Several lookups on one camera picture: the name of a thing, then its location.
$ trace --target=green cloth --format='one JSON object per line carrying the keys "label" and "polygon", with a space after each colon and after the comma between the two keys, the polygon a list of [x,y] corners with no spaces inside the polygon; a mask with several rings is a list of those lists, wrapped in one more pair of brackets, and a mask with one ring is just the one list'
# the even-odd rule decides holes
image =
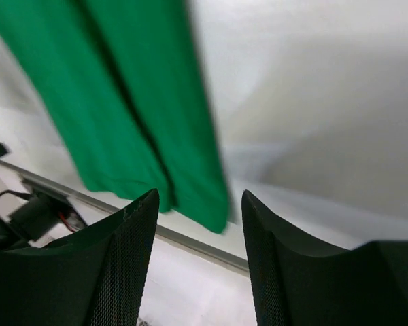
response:
{"label": "green cloth", "polygon": [[91,191],[160,192],[222,232],[229,199],[183,1],[0,0],[0,35]]}

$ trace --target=red wire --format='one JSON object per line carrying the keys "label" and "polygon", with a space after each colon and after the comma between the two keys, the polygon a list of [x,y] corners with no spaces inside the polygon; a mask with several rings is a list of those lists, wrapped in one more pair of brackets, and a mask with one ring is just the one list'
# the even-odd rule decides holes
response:
{"label": "red wire", "polygon": [[75,230],[69,225],[68,221],[65,219],[65,216],[63,216],[63,214],[61,212],[59,212],[59,218],[61,219],[63,225],[65,225],[65,227],[71,231],[71,232],[75,232]]}

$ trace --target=metal strip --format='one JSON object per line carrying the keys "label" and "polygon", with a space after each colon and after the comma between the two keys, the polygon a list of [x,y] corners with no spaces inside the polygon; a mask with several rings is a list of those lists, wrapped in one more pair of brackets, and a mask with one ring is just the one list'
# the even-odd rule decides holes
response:
{"label": "metal strip", "polygon": [[[101,211],[105,211],[106,213],[113,214],[119,210],[118,207],[106,204],[105,202],[102,202],[80,192],[76,192],[69,187],[65,187],[64,185],[48,180],[47,178],[36,175],[35,173],[29,172],[23,168],[19,168],[18,166],[14,166],[13,164],[0,160],[0,165],[19,173],[22,177],[33,183],[36,183],[42,187],[47,187],[48,189],[51,189],[52,191],[55,191],[62,196],[69,196],[78,199],[88,206],[95,207]],[[238,268],[243,272],[248,272],[248,261],[227,253],[226,251],[217,249],[201,241],[195,240],[176,231],[165,228],[161,225],[157,225],[156,234],[160,237],[176,242],[179,245],[185,246],[208,257],[217,259],[222,263]]]}

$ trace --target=wire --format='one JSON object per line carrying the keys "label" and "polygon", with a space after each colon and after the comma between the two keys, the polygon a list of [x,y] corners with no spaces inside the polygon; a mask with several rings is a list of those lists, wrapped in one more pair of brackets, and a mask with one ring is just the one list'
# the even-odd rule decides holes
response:
{"label": "wire", "polygon": [[65,225],[65,227],[72,233],[75,232],[75,230],[69,225],[67,219],[65,218],[65,216],[63,216],[63,214],[61,212],[59,212],[59,218],[61,219],[63,225]]}
{"label": "wire", "polygon": [[0,192],[0,197],[2,197],[2,195],[6,195],[6,194],[11,194],[11,195],[19,197],[21,199],[27,200],[27,201],[29,201],[33,197],[32,194],[28,194],[28,193],[25,193],[25,192],[15,192],[14,190],[2,191],[2,192]]}

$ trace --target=green towel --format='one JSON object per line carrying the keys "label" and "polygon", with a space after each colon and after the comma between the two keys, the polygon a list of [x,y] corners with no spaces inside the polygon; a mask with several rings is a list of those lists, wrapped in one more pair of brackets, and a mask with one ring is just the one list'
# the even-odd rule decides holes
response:
{"label": "green towel", "polygon": [[229,199],[183,1],[0,0],[0,35],[91,191],[160,192],[222,232]]}

